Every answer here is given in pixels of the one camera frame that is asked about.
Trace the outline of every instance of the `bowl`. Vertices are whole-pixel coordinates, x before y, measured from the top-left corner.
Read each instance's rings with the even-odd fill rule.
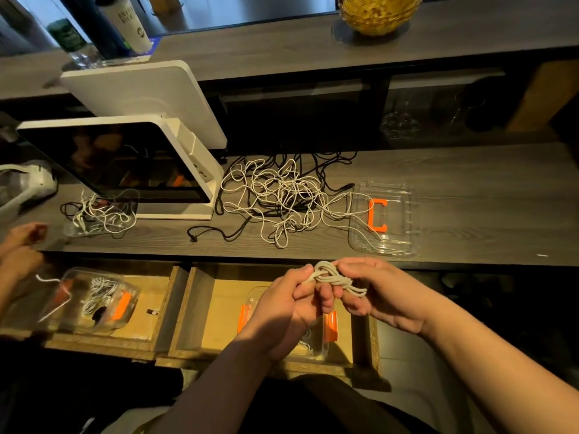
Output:
[[[367,36],[394,32],[421,4],[422,0],[337,0],[346,24]]]

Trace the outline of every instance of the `drawer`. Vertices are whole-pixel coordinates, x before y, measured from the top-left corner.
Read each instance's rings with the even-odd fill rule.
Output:
[[[249,291],[269,286],[287,266],[203,264],[189,274],[175,334],[167,357],[156,365],[202,370],[237,334],[241,306]],[[337,341],[329,343],[324,361],[286,360],[274,376],[295,377],[306,373],[337,376],[362,388],[389,389],[378,372],[379,348],[373,318],[350,315],[336,302]]]
[[[108,333],[76,333],[59,329],[58,321],[38,323],[42,308],[54,292],[55,283],[42,283],[30,277],[15,292],[0,324],[0,334],[25,338],[32,332],[44,332],[44,346],[47,348],[143,360],[154,360],[158,353],[169,350],[187,270],[171,262],[67,259],[66,264],[54,262],[50,271],[44,271],[42,275],[59,278],[73,266],[121,274],[128,283],[140,288],[135,310],[124,327]],[[158,315],[148,313],[148,310],[158,311]]]

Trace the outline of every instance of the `clear plastic lid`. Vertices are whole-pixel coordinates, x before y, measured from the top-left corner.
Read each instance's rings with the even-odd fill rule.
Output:
[[[61,278],[38,322],[53,330],[109,332],[131,318],[139,288],[122,275],[74,267]]]
[[[237,332],[245,327],[267,288],[267,286],[257,286],[249,292],[239,314]],[[319,316],[302,335],[298,345],[289,353],[287,359],[325,360],[331,341],[337,341],[337,314],[335,311]]]
[[[365,181],[353,192],[351,212],[361,213],[350,217],[348,242],[353,249],[398,257],[417,252],[420,230],[414,189]]]

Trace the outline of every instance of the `hand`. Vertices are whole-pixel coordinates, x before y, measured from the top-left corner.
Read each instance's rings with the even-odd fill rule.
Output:
[[[47,230],[48,226],[44,222],[31,222],[12,228],[0,245],[0,259],[15,248],[43,241]]]
[[[290,269],[286,275],[276,279],[259,299],[237,338],[256,342],[272,362],[289,355],[304,332],[321,315],[321,304],[328,311],[334,305],[331,291],[324,291],[325,297],[322,297],[322,293],[315,292],[315,281],[303,283],[313,272],[314,268],[308,264],[300,269]],[[311,293],[295,300],[293,292],[298,286]]]
[[[434,315],[450,300],[414,277],[383,260],[372,257],[345,257],[333,262],[346,277],[366,284],[366,297],[356,297],[334,286],[337,299],[353,315],[371,314],[390,326],[421,334]]]
[[[0,264],[0,275],[20,282],[44,262],[42,253],[28,246],[10,251]]]

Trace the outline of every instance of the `person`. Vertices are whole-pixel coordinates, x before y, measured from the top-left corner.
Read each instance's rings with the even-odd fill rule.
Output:
[[[380,259],[350,257],[334,264],[343,275],[368,286],[366,297],[355,297],[338,286],[306,283],[313,272],[309,264],[290,269],[264,292],[245,328],[147,433],[232,433],[255,430],[257,423],[275,432],[324,428],[412,432],[408,424],[384,417],[381,412],[385,410],[374,407],[369,399],[361,404],[359,400],[365,398],[340,388],[349,387],[338,379],[335,382],[341,385],[318,381],[317,385],[332,388],[317,394],[317,406],[315,400],[287,398],[285,393],[291,389],[286,388],[273,398],[261,396],[261,406],[254,408],[272,365],[290,353],[319,314],[332,311],[335,299],[353,315],[371,315],[425,339],[501,430],[513,434],[579,432],[579,392],[450,299]],[[315,389],[309,391],[316,395]],[[340,423],[332,424],[332,417]]]
[[[42,265],[42,253],[32,245],[45,239],[47,229],[42,222],[21,225],[12,228],[0,244],[0,322],[15,287]]]

